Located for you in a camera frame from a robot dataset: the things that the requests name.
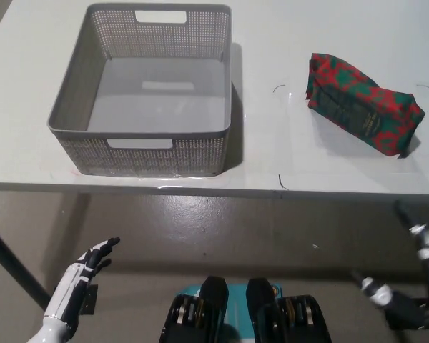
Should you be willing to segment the robot left white black hand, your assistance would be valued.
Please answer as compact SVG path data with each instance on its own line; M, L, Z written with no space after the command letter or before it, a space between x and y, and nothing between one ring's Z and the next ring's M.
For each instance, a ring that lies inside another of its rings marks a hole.
M99 271L111 264L111 259L104 258L119 242L119 237L112 237L98 243L70 264L58 283L44 316L58 319L69 329L75 330L87 290Z

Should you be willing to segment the robot right black hand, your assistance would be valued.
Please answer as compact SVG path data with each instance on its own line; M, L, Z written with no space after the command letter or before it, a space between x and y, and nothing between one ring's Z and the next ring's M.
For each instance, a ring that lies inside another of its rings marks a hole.
M393 208L415 243L429 289L429 226L403 202L396 201ZM371 277L364 277L357 271L353 271L352 276L363 294L389 318L398 322L397 329L429 329L429 297L419 304L417 299L395 291Z

